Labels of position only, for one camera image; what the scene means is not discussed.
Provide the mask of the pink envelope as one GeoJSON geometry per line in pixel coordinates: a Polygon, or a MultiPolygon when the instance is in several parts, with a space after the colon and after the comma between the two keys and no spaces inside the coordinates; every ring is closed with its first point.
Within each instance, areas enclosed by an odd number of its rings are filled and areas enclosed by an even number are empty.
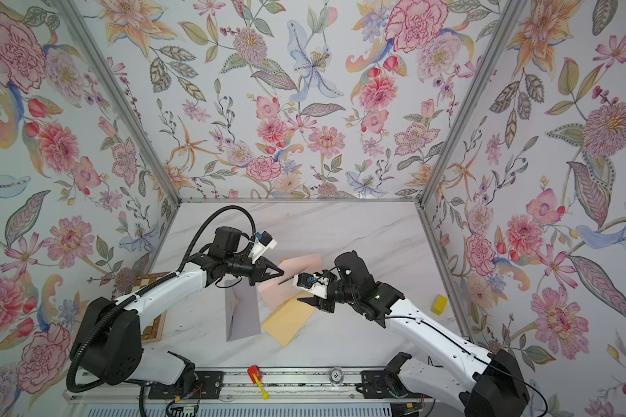
{"type": "Polygon", "coordinates": [[[278,267],[283,271],[282,277],[257,285],[259,295],[267,307],[272,310],[277,309],[301,292],[296,286],[296,275],[301,273],[312,274],[322,270],[322,257],[319,254],[314,254],[286,259],[278,267]]]}

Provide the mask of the yellow envelope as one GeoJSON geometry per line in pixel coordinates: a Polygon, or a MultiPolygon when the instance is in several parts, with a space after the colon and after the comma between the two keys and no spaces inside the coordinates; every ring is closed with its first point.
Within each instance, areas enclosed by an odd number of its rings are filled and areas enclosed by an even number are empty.
{"type": "Polygon", "coordinates": [[[262,323],[261,328],[282,347],[286,347],[315,311],[310,305],[299,302],[295,296],[276,309],[262,323]]]}

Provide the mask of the grey lavender envelope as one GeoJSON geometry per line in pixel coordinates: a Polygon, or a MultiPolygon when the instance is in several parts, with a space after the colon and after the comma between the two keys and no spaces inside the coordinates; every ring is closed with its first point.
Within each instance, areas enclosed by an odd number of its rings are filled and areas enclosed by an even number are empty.
{"type": "Polygon", "coordinates": [[[252,337],[261,333],[257,290],[244,279],[228,281],[224,289],[226,341],[252,337]]]}

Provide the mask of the green bordered letter paper underneath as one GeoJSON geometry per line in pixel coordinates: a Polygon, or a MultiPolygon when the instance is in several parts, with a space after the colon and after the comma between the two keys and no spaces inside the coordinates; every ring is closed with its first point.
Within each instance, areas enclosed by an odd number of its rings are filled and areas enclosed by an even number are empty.
{"type": "Polygon", "coordinates": [[[291,277],[289,277],[289,278],[286,278],[285,280],[280,281],[280,282],[278,283],[278,285],[283,285],[283,284],[285,284],[285,283],[288,283],[289,281],[292,281],[294,278],[295,278],[295,276],[291,276],[291,277]]]}

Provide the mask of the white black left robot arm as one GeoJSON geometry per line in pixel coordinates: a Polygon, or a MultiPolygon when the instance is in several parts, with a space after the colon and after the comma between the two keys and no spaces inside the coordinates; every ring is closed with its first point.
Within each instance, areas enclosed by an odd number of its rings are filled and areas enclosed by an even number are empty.
{"type": "Polygon", "coordinates": [[[171,351],[151,351],[142,333],[153,321],[189,295],[226,276],[250,286],[283,275],[265,253],[278,244],[268,232],[253,234],[245,250],[243,233],[233,227],[216,230],[212,243],[184,256],[176,270],[115,300],[99,297],[85,314],[73,342],[65,384],[78,394],[103,384],[149,383],[188,394],[198,383],[195,364],[171,351]]]}

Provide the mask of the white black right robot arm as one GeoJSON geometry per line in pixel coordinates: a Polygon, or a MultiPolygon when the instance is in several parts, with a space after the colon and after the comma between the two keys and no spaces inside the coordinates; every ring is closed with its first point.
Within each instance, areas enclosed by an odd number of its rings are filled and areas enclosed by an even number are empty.
{"type": "Polygon", "coordinates": [[[400,352],[382,371],[378,387],[396,398],[422,394],[467,416],[520,416],[535,389],[524,381],[516,359],[464,340],[419,309],[403,292],[376,281],[354,251],[335,260],[334,269],[300,273],[294,285],[303,302],[332,314],[350,306],[367,321],[413,343],[430,359],[400,352]]]}

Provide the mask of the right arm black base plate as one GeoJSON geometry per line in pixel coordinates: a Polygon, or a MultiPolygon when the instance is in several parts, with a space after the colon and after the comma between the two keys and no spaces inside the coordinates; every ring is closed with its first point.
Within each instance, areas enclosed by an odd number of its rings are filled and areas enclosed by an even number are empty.
{"type": "Polygon", "coordinates": [[[363,370],[356,392],[365,399],[374,400],[415,400],[426,399],[427,395],[408,391],[394,375],[384,370],[363,370]]]}

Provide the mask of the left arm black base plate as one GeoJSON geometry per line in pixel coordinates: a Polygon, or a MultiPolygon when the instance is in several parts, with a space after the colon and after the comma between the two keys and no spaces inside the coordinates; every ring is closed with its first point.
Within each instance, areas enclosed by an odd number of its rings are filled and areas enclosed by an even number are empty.
{"type": "Polygon", "coordinates": [[[152,385],[148,392],[149,400],[218,400],[223,387],[223,371],[195,372],[191,382],[182,382],[172,386],[160,383],[152,385]]]}

